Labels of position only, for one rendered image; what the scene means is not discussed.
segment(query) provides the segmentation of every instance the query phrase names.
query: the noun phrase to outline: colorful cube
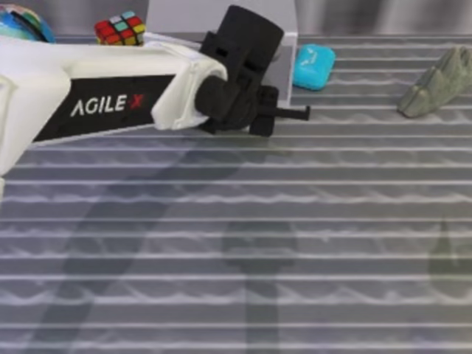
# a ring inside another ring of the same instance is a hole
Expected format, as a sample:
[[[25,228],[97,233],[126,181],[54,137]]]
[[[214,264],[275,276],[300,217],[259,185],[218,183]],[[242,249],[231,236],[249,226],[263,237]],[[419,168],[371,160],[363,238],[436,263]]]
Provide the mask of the colorful cube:
[[[318,91],[330,77],[336,53],[326,46],[307,44],[302,46],[294,66],[294,85]]]
[[[112,46],[142,46],[145,24],[133,11],[95,24],[95,35],[99,44]]]

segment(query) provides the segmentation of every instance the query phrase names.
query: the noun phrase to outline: gray box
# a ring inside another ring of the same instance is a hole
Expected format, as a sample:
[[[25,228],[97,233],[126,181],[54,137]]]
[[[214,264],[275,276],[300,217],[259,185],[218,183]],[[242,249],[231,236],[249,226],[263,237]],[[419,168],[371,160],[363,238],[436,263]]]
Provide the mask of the gray box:
[[[285,31],[282,45],[268,69],[265,83],[280,90],[280,105],[289,106],[298,40],[294,0],[150,0],[147,30],[149,33],[187,41],[202,41],[208,31],[218,29],[231,4],[255,11]]]

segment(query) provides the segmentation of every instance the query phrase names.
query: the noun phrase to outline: rubik's cube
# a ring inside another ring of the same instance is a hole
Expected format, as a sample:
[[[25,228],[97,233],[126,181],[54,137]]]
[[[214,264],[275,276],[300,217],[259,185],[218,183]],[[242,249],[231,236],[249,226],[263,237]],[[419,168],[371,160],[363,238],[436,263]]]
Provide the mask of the rubik's cube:
[[[133,11],[95,24],[99,44],[112,46],[141,46],[146,26]]]

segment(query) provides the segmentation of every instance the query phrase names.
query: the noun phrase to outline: yellow square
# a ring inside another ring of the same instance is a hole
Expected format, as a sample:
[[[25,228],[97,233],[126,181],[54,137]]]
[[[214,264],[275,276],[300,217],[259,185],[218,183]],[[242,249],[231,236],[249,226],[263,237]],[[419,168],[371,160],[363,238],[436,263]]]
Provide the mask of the yellow square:
[[[126,46],[133,46],[136,44],[136,39],[135,37],[130,37],[125,39],[125,45]]]
[[[144,24],[138,24],[137,26],[133,27],[133,31],[135,33],[144,33],[146,31],[146,26]]]

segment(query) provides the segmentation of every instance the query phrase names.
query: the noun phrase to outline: robotic arm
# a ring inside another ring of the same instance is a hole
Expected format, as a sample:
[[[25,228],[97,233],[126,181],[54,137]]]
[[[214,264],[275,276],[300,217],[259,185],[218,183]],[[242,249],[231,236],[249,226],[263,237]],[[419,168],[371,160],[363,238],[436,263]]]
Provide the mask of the robotic arm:
[[[200,52],[165,41],[127,47],[0,37],[0,176],[31,144],[147,125],[270,136],[275,117],[308,120],[309,108],[278,109],[277,89],[261,86],[282,36],[267,19],[231,6]]]

